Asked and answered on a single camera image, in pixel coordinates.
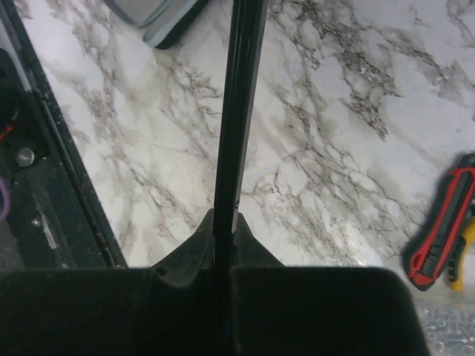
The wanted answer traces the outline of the black umbrella sleeve case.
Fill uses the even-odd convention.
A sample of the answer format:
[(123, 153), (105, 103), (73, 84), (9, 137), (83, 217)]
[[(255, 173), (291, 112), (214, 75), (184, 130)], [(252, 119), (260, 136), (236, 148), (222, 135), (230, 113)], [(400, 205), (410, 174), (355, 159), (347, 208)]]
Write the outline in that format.
[(209, 0), (107, 0), (112, 13), (127, 25), (144, 30), (149, 47), (168, 50), (187, 31)]

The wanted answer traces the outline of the blue umbrella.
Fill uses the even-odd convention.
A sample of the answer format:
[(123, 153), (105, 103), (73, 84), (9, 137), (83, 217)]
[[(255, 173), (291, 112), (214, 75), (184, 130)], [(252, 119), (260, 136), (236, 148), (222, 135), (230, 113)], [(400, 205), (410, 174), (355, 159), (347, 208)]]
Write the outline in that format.
[(267, 1), (234, 1), (223, 95), (213, 234), (234, 234), (263, 44)]

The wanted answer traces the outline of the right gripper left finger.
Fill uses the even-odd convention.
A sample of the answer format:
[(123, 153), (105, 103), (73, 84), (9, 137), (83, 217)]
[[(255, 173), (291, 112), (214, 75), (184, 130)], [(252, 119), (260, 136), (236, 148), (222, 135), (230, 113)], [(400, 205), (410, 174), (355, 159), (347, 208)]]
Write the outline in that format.
[(215, 213), (148, 268), (1, 274), (3, 355), (221, 355)]

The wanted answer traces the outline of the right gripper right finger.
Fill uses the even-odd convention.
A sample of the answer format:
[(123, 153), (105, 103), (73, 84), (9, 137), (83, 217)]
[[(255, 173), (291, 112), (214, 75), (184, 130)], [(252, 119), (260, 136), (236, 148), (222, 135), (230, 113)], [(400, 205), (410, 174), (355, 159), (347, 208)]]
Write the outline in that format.
[(233, 355), (428, 355), (410, 291), (380, 267), (285, 267), (235, 219)]

